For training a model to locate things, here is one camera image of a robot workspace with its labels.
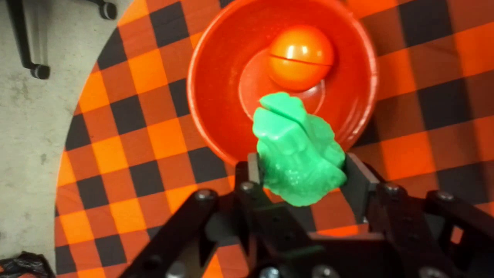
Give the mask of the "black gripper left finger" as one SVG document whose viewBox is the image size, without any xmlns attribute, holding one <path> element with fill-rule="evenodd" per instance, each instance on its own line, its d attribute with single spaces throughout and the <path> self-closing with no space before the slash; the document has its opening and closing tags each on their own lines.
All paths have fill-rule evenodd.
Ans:
<svg viewBox="0 0 494 278">
<path fill-rule="evenodd" d="M 245 207 L 263 207 L 268 198 L 262 187 L 262 171 L 256 153 L 249 153 L 245 161 L 234 168 L 234 193 Z"/>
</svg>

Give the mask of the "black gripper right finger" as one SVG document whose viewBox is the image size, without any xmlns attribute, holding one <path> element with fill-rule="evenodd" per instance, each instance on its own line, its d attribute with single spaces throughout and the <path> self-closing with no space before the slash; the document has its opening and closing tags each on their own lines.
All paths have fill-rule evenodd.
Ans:
<svg viewBox="0 0 494 278">
<path fill-rule="evenodd" d="M 374 191 L 374 185 L 379 184 L 379 179 L 354 153 L 345 154 L 344 173 L 347 181 L 340 187 L 342 196 L 354 221 L 362 224 L 367 218 L 368 198 Z"/>
</svg>

